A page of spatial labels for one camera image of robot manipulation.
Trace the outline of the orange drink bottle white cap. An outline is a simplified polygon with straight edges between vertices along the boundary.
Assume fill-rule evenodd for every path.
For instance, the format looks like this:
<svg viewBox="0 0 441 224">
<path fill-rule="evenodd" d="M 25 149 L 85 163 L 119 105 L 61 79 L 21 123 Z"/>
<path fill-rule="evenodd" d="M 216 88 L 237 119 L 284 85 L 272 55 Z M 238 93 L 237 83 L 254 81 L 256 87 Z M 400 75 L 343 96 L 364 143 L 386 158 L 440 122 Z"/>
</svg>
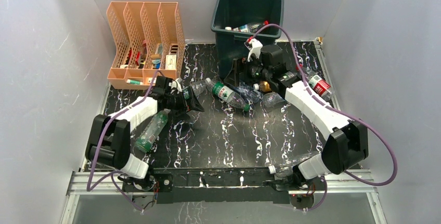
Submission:
<svg viewBox="0 0 441 224">
<path fill-rule="evenodd" d="M 236 31 L 236 32 L 240 32 L 241 31 L 239 27 L 237 27 L 237 28 L 225 27 L 225 30 L 227 30 L 227 31 Z"/>
</svg>

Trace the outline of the clear bottle near right base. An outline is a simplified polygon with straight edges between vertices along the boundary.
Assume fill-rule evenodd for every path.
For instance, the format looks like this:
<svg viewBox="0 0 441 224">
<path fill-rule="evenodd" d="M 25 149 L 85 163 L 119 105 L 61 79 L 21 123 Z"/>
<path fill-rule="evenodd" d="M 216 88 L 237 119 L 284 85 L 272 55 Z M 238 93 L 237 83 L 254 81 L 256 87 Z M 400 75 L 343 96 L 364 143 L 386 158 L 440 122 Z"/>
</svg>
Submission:
<svg viewBox="0 0 441 224">
<path fill-rule="evenodd" d="M 295 156 L 293 159 L 286 160 L 282 163 L 270 165 L 270 166 L 268 166 L 269 173 L 271 175 L 274 175 L 277 178 L 288 177 L 289 175 L 293 174 L 293 167 L 294 166 L 313 157 L 314 155 L 317 155 L 318 153 L 319 153 L 318 151 L 313 151 L 313 152 L 309 152 L 309 153 Z"/>
</svg>

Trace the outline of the clear blue crushed bottle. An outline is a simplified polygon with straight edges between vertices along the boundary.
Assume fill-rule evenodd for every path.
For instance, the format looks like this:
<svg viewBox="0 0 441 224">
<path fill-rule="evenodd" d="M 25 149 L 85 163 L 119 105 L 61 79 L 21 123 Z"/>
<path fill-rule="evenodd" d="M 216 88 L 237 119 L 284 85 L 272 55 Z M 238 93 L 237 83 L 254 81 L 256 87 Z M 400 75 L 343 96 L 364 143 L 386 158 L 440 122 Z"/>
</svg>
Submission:
<svg viewBox="0 0 441 224">
<path fill-rule="evenodd" d="M 262 99 L 262 93 L 255 90 L 250 85 L 245 82 L 240 81 L 239 86 L 233 88 L 234 91 L 238 92 L 246 101 L 250 101 L 254 104 L 259 103 Z"/>
</svg>

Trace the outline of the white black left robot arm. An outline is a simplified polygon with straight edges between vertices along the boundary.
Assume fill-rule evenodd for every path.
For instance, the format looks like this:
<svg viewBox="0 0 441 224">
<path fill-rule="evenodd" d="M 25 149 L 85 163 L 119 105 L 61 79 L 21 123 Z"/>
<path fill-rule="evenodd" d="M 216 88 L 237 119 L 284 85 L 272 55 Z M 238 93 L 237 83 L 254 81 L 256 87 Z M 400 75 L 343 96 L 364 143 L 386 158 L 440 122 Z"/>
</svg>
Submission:
<svg viewBox="0 0 441 224">
<path fill-rule="evenodd" d="M 120 180 L 139 190 L 149 191 L 158 184 L 149 164 L 131 152 L 131 133 L 145 120 L 147 128 L 137 141 L 138 148 L 148 153 L 168 122 L 168 116 L 179 117 L 190 111 L 203 112 L 197 97 L 205 90 L 204 82 L 183 86 L 180 79 L 155 78 L 143 96 L 110 115 L 93 119 L 85 157 L 93 173 L 97 165 L 113 169 Z"/>
</svg>

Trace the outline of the red label water bottle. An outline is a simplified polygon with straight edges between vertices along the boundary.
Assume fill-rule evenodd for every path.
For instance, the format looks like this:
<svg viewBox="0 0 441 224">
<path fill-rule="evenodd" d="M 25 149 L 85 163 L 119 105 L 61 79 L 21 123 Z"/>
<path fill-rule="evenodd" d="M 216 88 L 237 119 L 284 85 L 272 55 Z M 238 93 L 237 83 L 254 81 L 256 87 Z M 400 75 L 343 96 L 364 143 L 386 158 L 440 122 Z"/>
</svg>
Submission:
<svg viewBox="0 0 441 224">
<path fill-rule="evenodd" d="M 259 29 L 261 29 L 262 27 L 264 27 L 268 24 L 269 24 L 269 22 L 267 20 L 265 20 L 263 22 L 248 23 L 248 24 L 245 24 L 245 25 L 238 27 L 238 31 L 244 32 L 244 33 L 256 33 Z"/>
</svg>

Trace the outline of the clear bottle green label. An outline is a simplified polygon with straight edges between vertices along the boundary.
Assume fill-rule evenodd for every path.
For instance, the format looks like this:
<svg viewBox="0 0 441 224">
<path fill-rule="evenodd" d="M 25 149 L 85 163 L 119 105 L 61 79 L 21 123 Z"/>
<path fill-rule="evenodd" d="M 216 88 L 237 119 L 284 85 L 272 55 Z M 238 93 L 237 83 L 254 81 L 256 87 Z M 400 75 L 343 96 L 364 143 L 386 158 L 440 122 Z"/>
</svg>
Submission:
<svg viewBox="0 0 441 224">
<path fill-rule="evenodd" d="M 176 81 L 182 86 L 183 91 L 189 92 L 189 87 L 191 87 L 196 97 L 201 95 L 206 90 L 207 86 L 205 80 L 191 82 L 189 86 L 185 86 L 184 81 L 181 78 L 178 78 Z"/>
</svg>

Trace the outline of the green tea bottle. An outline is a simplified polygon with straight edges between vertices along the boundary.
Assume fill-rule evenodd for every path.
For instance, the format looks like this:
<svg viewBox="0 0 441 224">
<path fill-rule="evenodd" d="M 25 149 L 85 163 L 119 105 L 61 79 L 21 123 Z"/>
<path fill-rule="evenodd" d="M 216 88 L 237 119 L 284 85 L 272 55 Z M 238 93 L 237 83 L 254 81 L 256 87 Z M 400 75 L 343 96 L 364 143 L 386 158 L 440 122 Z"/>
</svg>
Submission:
<svg viewBox="0 0 441 224">
<path fill-rule="evenodd" d="M 169 109 L 164 109 L 153 116 L 147 127 L 135 141 L 135 147 L 140 151 L 149 152 L 162 129 L 168 122 Z"/>
</svg>

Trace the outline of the green label bottle green cap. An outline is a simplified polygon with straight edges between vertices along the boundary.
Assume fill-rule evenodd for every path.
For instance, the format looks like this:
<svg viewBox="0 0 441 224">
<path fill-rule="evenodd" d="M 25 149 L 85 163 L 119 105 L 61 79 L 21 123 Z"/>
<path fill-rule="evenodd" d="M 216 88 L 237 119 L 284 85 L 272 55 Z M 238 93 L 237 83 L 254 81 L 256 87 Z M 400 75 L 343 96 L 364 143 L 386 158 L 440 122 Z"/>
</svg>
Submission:
<svg viewBox="0 0 441 224">
<path fill-rule="evenodd" d="M 240 94 L 224 85 L 221 81 L 206 78 L 205 83 L 207 89 L 212 93 L 213 96 L 218 97 L 223 102 L 234 108 L 242 109 L 245 112 L 249 111 L 250 105 L 245 102 Z"/>
</svg>

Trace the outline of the red label bottle far right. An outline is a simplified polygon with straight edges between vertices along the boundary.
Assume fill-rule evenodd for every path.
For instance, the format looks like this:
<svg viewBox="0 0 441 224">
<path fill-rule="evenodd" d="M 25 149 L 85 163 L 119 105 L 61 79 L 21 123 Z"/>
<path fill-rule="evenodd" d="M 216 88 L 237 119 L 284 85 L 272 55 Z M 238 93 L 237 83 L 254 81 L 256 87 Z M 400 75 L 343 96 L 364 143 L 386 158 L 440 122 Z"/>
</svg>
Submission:
<svg viewBox="0 0 441 224">
<path fill-rule="evenodd" d="M 302 71 L 305 74 L 306 80 L 313 91 L 318 94 L 324 101 L 330 102 L 334 96 L 334 90 L 331 85 L 326 82 L 317 72 L 303 67 L 300 64 Z"/>
</svg>

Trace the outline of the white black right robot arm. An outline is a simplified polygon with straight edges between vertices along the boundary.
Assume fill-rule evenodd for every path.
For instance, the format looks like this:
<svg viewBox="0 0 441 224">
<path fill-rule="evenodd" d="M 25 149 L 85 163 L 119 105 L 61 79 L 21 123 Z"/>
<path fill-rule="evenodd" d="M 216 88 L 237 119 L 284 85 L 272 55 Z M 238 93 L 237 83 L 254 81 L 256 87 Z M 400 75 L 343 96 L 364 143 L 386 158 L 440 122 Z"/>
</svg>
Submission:
<svg viewBox="0 0 441 224">
<path fill-rule="evenodd" d="M 267 82 L 273 92 L 298 108 L 326 139 L 321 152 L 301 162 L 270 165 L 274 180 L 267 184 L 273 188 L 305 190 L 313 184 L 314 178 L 338 175 L 368 157 L 367 128 L 336 113 L 308 85 L 304 85 L 300 69 L 287 67 L 283 51 L 277 45 L 266 45 L 259 51 L 250 51 L 246 58 L 233 59 L 224 81 L 235 86 L 240 81 Z"/>
</svg>

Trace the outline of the gold red label bottle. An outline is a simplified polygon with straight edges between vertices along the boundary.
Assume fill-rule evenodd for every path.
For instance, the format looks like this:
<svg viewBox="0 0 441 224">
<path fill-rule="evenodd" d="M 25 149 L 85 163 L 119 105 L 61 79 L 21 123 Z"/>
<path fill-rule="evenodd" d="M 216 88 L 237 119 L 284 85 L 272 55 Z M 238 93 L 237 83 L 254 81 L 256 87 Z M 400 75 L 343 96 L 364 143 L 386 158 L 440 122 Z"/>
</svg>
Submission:
<svg viewBox="0 0 441 224">
<path fill-rule="evenodd" d="M 259 83 L 253 84 L 253 88 L 256 91 L 261 91 L 263 93 L 271 92 L 272 89 L 267 81 L 260 81 Z"/>
</svg>

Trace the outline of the orange plastic file organizer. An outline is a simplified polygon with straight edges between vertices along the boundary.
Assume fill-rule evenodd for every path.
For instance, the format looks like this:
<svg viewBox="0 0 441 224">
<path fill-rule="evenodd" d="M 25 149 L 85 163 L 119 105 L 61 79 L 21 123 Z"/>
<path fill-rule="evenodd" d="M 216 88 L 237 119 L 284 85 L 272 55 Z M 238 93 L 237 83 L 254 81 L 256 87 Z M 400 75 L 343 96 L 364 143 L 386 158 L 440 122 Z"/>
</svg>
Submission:
<svg viewBox="0 0 441 224">
<path fill-rule="evenodd" d="M 145 90 L 154 73 L 180 77 L 186 43 L 177 2 L 111 2 L 107 18 L 116 47 L 108 81 L 115 89 Z"/>
</svg>

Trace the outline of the blue label clear bottle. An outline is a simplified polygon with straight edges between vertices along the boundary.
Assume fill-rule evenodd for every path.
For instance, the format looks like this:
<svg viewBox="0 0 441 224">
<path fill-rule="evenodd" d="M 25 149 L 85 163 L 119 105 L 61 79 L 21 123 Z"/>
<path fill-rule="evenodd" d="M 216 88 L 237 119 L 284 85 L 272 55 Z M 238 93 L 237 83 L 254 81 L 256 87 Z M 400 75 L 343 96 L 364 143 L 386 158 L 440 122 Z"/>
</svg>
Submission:
<svg viewBox="0 0 441 224">
<path fill-rule="evenodd" d="M 265 108 L 272 108 L 284 102 L 285 100 L 276 92 L 264 94 L 262 97 L 263 107 Z"/>
</svg>

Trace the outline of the dark green plastic bin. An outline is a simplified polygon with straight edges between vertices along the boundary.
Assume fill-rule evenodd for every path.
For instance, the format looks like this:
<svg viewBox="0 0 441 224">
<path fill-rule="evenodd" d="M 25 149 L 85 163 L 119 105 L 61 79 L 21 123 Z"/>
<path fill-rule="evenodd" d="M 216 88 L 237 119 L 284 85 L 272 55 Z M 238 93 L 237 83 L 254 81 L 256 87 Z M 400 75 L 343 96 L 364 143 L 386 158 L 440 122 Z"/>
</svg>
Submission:
<svg viewBox="0 0 441 224">
<path fill-rule="evenodd" d="M 224 79 L 228 75 L 235 58 L 248 55 L 244 42 L 253 35 L 226 30 L 226 27 L 234 29 L 264 21 L 282 26 L 283 16 L 284 0 L 217 0 L 211 31 L 215 33 L 219 77 Z"/>
</svg>

